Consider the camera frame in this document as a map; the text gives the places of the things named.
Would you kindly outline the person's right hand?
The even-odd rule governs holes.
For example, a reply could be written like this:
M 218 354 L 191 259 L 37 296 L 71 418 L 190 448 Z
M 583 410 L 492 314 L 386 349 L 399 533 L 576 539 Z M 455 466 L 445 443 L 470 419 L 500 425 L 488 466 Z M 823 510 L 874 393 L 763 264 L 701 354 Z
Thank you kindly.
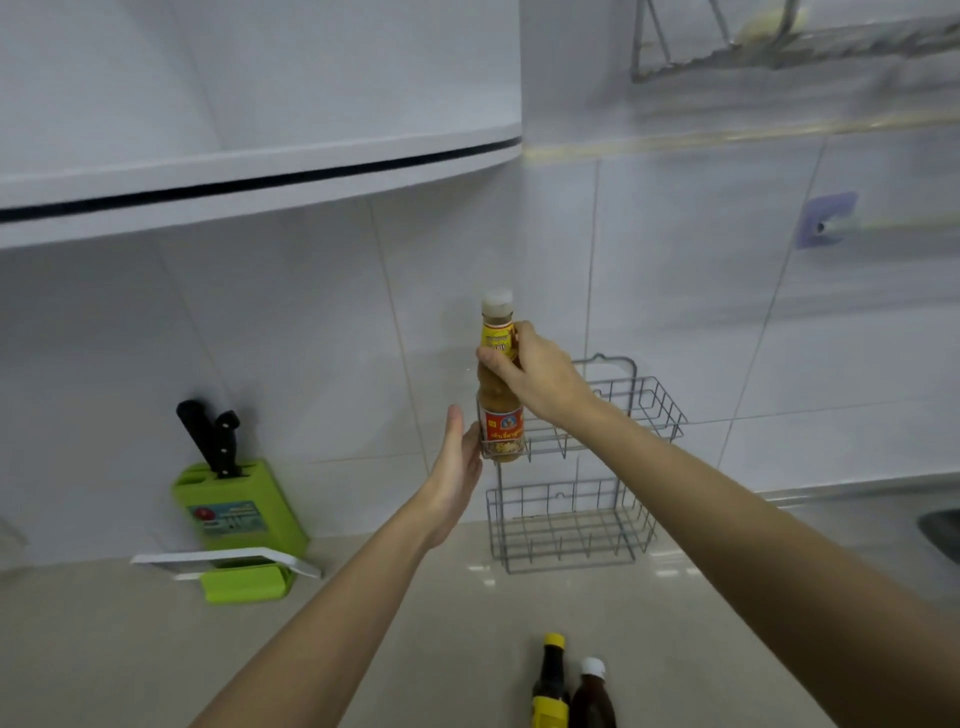
M 554 341 L 541 336 L 531 321 L 514 324 L 524 385 L 511 391 L 537 418 L 575 434 L 585 416 L 602 401 Z

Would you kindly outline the person's left hand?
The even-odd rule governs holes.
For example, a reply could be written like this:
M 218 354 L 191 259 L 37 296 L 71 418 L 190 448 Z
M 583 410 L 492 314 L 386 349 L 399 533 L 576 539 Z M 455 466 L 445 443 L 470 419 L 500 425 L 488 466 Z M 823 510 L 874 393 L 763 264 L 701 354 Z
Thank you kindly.
M 482 474 L 484 463 L 479 424 L 474 422 L 466 426 L 463 416 L 463 427 L 463 463 L 444 464 L 441 443 L 430 474 L 414 497 L 416 509 L 423 513 L 428 549 L 437 548 L 447 540 L 464 515 Z

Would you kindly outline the sauce bottle with white cap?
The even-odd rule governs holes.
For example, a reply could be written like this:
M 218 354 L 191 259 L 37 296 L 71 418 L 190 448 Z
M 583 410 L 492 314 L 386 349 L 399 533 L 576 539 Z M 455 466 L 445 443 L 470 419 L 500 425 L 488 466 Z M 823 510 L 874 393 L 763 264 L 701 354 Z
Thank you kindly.
M 514 293 L 502 288 L 482 297 L 480 345 L 504 354 L 520 364 L 514 325 Z M 508 463 L 520 458 L 525 447 L 524 408 L 506 382 L 486 365 L 477 366 L 479 382 L 476 401 L 481 424 L 482 445 L 487 458 Z

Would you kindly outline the person's left forearm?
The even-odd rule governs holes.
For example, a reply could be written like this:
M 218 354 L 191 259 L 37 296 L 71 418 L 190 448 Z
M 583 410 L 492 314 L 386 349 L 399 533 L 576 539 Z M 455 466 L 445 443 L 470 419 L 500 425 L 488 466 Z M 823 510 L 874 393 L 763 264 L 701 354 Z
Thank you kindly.
M 189 728 L 337 728 L 426 553 L 457 520 L 436 504 L 405 504 Z

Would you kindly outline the green knife block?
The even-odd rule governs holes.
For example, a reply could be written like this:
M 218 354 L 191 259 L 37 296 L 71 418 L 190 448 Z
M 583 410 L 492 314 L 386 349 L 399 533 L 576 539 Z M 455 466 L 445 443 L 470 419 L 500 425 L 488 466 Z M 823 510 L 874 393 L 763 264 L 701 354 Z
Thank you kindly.
M 187 467 L 174 481 L 175 502 L 189 517 L 209 552 L 269 549 L 306 555 L 309 540 L 264 459 L 239 467 L 237 477 L 220 478 L 205 464 Z M 246 604 L 284 599 L 297 577 L 290 565 L 267 557 L 245 557 L 237 565 L 216 565 L 199 577 L 207 602 Z

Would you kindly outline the white cutting board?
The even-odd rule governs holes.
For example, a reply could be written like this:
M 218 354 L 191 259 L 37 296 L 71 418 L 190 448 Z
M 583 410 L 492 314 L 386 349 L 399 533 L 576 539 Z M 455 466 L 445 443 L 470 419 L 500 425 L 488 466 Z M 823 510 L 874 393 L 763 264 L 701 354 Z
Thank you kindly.
M 174 581 L 200 580 L 202 575 L 220 568 L 276 565 L 292 574 L 321 579 L 323 571 L 298 557 L 266 547 L 137 554 L 130 565 L 161 570 Z

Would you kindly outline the dark bottle with yellow cap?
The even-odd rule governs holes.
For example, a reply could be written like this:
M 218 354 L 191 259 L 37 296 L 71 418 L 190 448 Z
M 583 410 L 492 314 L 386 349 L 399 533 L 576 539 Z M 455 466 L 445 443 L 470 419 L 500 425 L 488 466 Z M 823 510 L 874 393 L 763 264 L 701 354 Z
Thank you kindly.
M 570 728 L 566 646 L 560 633 L 544 636 L 541 666 L 532 690 L 531 728 Z

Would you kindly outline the brown bottle with white cap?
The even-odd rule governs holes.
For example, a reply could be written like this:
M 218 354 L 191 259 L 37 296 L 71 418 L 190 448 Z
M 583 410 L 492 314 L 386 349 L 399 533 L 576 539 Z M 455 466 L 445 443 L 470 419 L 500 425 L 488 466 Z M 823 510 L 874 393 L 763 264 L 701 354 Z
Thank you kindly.
M 618 728 L 607 688 L 604 661 L 586 657 L 581 662 L 581 682 L 570 704 L 568 728 Z

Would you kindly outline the metal dish rack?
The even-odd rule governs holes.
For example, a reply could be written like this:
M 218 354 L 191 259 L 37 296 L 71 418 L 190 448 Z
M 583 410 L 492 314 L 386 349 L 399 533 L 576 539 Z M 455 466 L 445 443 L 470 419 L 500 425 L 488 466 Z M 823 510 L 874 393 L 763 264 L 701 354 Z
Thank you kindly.
M 800 0 L 808 11 L 803 30 L 775 44 L 736 43 L 749 18 L 784 2 L 634 0 L 630 80 L 960 51 L 960 0 Z

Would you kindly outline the steel sink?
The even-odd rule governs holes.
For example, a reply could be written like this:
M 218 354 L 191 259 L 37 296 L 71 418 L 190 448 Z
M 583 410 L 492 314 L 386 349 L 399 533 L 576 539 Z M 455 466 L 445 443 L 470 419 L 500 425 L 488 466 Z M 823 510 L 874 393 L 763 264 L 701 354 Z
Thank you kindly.
M 917 526 L 937 552 L 960 566 L 960 507 L 919 516 Z

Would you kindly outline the small black-handled knife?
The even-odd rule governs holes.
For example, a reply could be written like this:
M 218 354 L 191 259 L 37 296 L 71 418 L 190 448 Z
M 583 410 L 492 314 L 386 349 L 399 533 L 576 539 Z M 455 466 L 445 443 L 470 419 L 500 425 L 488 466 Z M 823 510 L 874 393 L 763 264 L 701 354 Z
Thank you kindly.
M 215 466 L 219 480 L 232 480 L 243 476 L 237 461 L 236 431 L 241 421 L 234 410 L 226 410 L 213 421 Z

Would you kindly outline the large black-handled knife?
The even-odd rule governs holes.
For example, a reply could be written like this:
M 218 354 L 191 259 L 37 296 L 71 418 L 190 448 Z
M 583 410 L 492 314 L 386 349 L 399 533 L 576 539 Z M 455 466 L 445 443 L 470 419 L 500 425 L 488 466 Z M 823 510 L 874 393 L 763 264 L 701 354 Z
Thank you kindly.
M 176 405 L 175 414 L 210 471 L 218 479 L 223 479 L 225 469 L 220 436 L 208 415 L 206 405 L 198 399 L 186 399 Z

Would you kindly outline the purple wall rail mount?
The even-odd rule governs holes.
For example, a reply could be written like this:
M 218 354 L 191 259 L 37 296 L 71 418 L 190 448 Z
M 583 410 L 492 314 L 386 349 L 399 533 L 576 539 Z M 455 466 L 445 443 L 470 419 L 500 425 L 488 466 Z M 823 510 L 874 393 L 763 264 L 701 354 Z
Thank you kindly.
M 859 193 L 831 193 L 806 201 L 798 218 L 793 248 L 808 250 L 833 246 L 858 228 Z

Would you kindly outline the white wall cabinet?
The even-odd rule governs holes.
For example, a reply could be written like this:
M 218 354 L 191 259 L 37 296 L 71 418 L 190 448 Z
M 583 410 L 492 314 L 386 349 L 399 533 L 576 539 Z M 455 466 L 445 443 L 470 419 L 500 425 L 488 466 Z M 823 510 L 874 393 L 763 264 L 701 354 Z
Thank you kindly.
M 520 0 L 0 0 L 0 250 L 516 159 Z

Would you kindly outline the metal wall rail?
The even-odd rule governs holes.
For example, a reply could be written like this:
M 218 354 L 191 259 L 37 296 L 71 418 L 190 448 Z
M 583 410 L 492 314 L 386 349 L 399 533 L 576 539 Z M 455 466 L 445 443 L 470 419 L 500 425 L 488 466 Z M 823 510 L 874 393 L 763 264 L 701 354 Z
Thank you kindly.
M 857 214 L 831 216 L 814 224 L 815 237 L 849 237 L 894 232 L 941 231 L 960 228 L 960 213 L 908 219 L 865 219 Z

